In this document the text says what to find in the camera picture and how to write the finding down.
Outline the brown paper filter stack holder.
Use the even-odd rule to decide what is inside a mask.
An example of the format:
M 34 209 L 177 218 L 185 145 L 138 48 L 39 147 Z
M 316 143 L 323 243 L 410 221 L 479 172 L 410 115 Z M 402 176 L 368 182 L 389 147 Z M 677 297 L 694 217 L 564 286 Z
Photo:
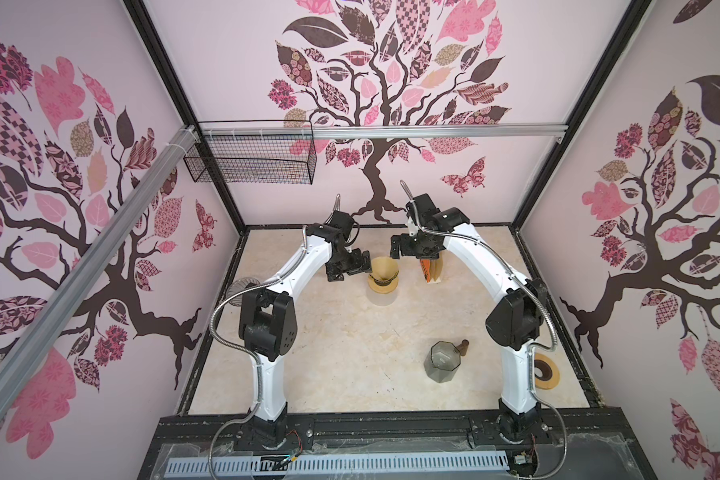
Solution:
M 426 283 L 432 284 L 440 281 L 444 266 L 444 260 L 442 258 L 422 259 L 420 266 Z

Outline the wooden dripper ring stand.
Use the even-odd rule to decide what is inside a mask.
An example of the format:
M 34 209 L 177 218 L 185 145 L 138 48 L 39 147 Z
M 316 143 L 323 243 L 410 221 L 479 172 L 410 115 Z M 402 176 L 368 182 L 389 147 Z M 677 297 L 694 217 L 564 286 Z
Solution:
M 374 285 L 368 278 L 368 286 L 369 286 L 370 290 L 373 290 L 378 293 L 393 292 L 398 287 L 398 284 L 399 284 L 399 279 L 397 278 L 397 280 L 394 283 L 392 283 L 391 285 L 386 286 L 386 287 L 379 287 L 379 286 Z

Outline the grey ribbed glass dripper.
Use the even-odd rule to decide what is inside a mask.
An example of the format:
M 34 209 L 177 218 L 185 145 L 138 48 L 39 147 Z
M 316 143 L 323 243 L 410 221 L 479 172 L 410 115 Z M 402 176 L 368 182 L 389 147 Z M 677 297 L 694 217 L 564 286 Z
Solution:
M 259 286 L 261 281 L 256 277 L 242 277 L 235 280 L 226 290 L 224 299 L 230 298 L 229 305 L 240 307 L 242 305 L 242 292 Z

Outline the grey glass server with knob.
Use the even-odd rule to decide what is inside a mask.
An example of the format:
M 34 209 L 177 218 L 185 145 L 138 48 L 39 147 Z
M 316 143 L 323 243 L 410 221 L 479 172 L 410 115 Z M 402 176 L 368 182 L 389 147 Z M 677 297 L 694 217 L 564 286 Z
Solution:
M 451 381 L 467 354 L 470 342 L 463 339 L 459 344 L 438 341 L 433 344 L 424 360 L 427 377 L 436 383 Z

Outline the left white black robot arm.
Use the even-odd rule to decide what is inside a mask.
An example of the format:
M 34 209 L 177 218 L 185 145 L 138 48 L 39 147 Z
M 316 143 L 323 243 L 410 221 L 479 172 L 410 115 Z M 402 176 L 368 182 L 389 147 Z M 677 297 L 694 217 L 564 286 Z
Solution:
M 238 334 L 255 368 L 251 429 L 269 447 L 286 436 L 284 363 L 298 334 L 296 301 L 321 269 L 329 282 L 370 271 L 370 254 L 353 246 L 358 233 L 353 217 L 338 210 L 325 223 L 305 226 L 299 249 L 283 267 L 242 295 Z

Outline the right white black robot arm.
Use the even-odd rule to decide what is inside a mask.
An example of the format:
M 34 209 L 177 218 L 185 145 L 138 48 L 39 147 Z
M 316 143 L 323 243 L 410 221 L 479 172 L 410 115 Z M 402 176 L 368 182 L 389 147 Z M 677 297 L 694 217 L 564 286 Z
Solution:
M 541 417 L 534 349 L 541 325 L 547 322 L 547 289 L 507 263 L 459 209 L 441 210 L 429 195 L 421 194 L 410 196 L 405 210 L 408 232 L 391 237 L 391 256 L 434 260 L 447 251 L 464 263 L 495 303 L 485 326 L 502 348 L 498 430 L 505 441 L 520 443 Z

